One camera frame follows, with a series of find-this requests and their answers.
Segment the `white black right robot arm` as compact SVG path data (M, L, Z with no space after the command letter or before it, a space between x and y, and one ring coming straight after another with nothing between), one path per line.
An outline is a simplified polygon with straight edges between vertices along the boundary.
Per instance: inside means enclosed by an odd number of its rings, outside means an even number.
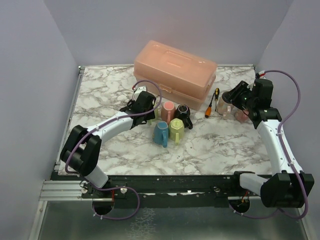
M303 171L290 149L280 112L271 107L273 88L270 80L259 78L252 88L241 81L224 94L228 103L248 111L248 117L265 145L272 170L269 179L251 172L240 173L239 178L230 182L229 189L236 196L249 190L260 196L268 208L301 208L306 204L305 199L315 180Z

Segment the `iridescent beige mug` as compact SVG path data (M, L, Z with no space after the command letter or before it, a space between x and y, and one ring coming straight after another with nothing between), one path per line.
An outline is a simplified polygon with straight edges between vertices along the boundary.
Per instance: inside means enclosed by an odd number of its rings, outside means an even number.
M233 115L233 108L234 106L231 104L231 102L228 100L228 97L230 96L229 92L224 92L220 99L218 100L216 111L222 115L222 117L225 120L230 120L234 117Z

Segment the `light green round mug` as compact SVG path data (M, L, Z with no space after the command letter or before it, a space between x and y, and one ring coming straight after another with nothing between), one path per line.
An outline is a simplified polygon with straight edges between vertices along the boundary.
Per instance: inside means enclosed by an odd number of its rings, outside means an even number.
M154 118L147 121L147 123L151 126L153 122L159 119L159 107L154 110Z

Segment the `pink ghost pattern mug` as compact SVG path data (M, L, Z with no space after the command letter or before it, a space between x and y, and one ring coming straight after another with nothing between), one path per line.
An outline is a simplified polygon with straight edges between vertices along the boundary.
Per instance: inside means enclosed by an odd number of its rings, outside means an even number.
M249 111L247 109L238 109L234 114L235 119L240 123L245 123L249 120Z

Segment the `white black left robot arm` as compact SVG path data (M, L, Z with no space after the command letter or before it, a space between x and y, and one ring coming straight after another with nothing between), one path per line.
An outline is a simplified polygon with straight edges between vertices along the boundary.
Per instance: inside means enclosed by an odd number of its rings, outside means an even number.
M136 100L130 100L127 106L104 122L90 127L76 125L71 130L59 159L92 183L97 196L106 197L111 186L108 183L109 177L98 166L101 146L116 135L154 119L155 101L153 94L143 90Z

